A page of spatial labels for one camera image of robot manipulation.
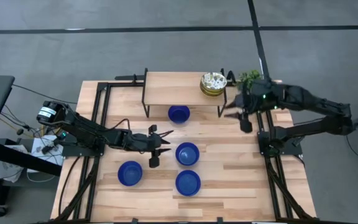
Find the gray floor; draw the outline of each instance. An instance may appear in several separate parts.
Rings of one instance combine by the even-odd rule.
[[[257,0],[255,7],[261,26],[358,25],[358,1]],[[0,0],[0,29],[241,26],[251,25],[248,10],[240,0]],[[351,103],[358,117],[358,30],[265,31],[262,39],[272,78]],[[63,100],[76,101],[83,80],[112,80],[145,67],[260,69],[251,31],[0,35],[0,75],[14,75],[16,84]],[[14,88],[7,105],[37,126],[43,100]],[[292,115],[295,122],[317,117]],[[16,138],[0,123],[0,137],[6,136]],[[358,152],[358,131],[349,140]],[[358,222],[358,157],[345,139],[320,134],[302,146],[318,216]],[[54,195],[55,189],[14,189],[11,213],[0,223],[47,220]]]

